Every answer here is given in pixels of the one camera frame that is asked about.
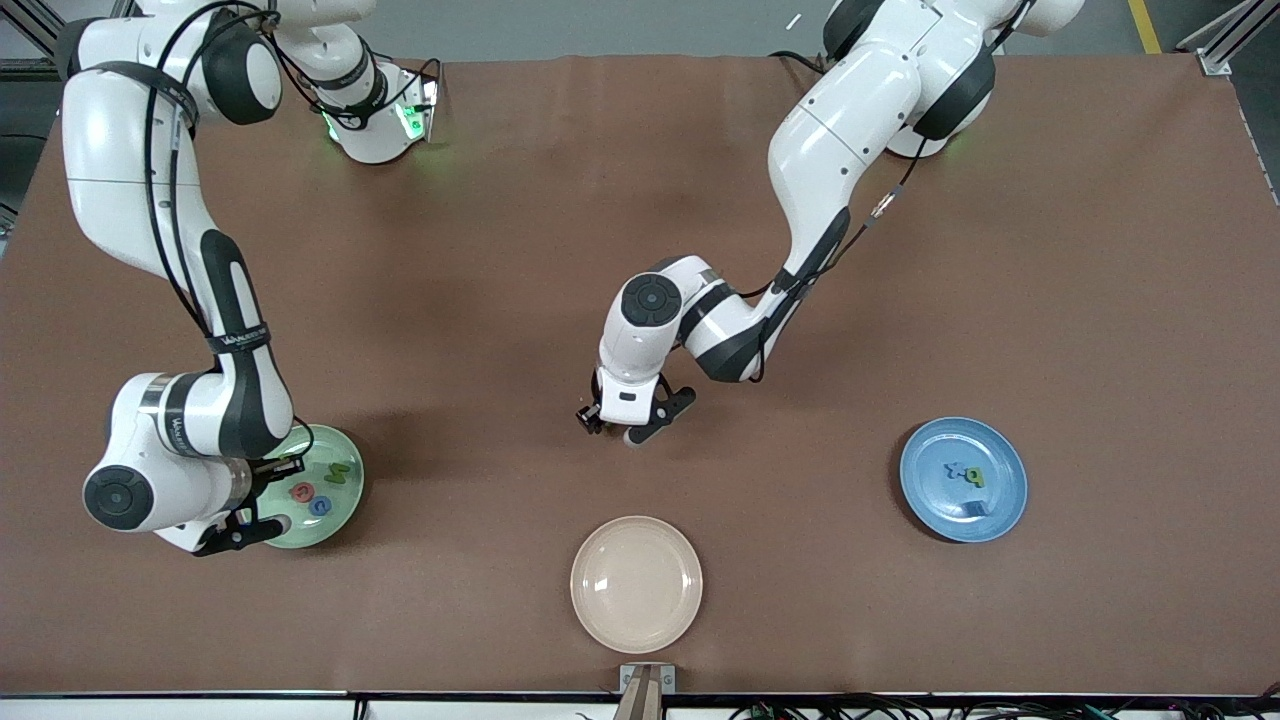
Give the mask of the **brown table mat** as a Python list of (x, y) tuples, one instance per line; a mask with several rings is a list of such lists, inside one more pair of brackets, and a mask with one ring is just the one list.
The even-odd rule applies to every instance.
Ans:
[[(640, 448), (590, 437), (605, 311), (696, 252), (741, 290), (788, 247), (780, 59), (456, 64), (443, 145), (348, 161), (294, 97), (198, 132), (301, 416), (355, 437), (357, 515), (307, 551), (195, 559), (84, 511), (108, 409), (209, 366), (165, 281), (70, 211), (50, 135), (0, 260), (0, 693), (596, 691), (580, 544), (696, 547), (694, 693), (1254, 694), (1280, 680), (1280, 208), (1233, 86), (1188, 56), (1004, 56), (980, 118), (796, 313), (755, 386)], [(1004, 434), (1029, 501), (955, 543), (911, 433)]]

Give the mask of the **aluminium frame profile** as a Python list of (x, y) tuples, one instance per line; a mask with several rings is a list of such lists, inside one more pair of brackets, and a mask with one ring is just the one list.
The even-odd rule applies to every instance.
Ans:
[(45, 0), (0, 0), (0, 20), (38, 53), (35, 58), (18, 58), (0, 49), (0, 82), (59, 81), (55, 56), (64, 19)]
[(1280, 0), (1240, 0), (1180, 40), (1174, 50), (1194, 55), (1204, 76), (1230, 76), (1230, 60), (1276, 17), (1280, 17)]

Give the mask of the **grey metal bracket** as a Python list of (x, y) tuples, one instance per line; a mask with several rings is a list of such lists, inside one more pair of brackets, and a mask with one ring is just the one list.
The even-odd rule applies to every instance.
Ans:
[(666, 696), (676, 692), (676, 666), (663, 662), (625, 664), (613, 720), (666, 720)]

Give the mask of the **blue plate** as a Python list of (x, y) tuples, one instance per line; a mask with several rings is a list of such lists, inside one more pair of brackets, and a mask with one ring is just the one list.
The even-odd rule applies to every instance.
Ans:
[[(947, 477), (946, 462), (980, 468), (986, 488)], [(968, 416), (925, 421), (908, 438), (899, 460), (902, 496), (934, 534), (955, 543), (984, 543), (1006, 536), (1029, 501), (1027, 469), (1012, 443), (993, 427)], [(989, 518), (968, 518), (963, 505), (982, 500)]]

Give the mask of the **green plate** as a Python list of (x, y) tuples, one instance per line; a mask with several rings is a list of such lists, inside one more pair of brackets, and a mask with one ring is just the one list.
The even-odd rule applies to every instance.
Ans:
[[(259, 497), (257, 510), (262, 518), (287, 514), (292, 520), (291, 529), (283, 537), (268, 541), (268, 544), (280, 550), (305, 550), (329, 541), (355, 515), (364, 495), (365, 462), (356, 443), (344, 432), (320, 424), (294, 424), (268, 457), (287, 454), (302, 454), (305, 470), (268, 484)], [(329, 462), (352, 468), (343, 486), (324, 480)], [(315, 518), (308, 505), (293, 501), (289, 489), (300, 482), (311, 483), (315, 496), (325, 495), (332, 500), (333, 510), (326, 516)]]

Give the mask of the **beige plate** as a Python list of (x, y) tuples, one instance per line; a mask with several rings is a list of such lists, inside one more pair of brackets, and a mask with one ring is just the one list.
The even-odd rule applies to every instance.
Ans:
[(570, 600), (582, 629), (620, 653), (672, 646), (701, 607), (704, 573), (689, 538), (658, 518), (632, 515), (598, 527), (570, 571)]

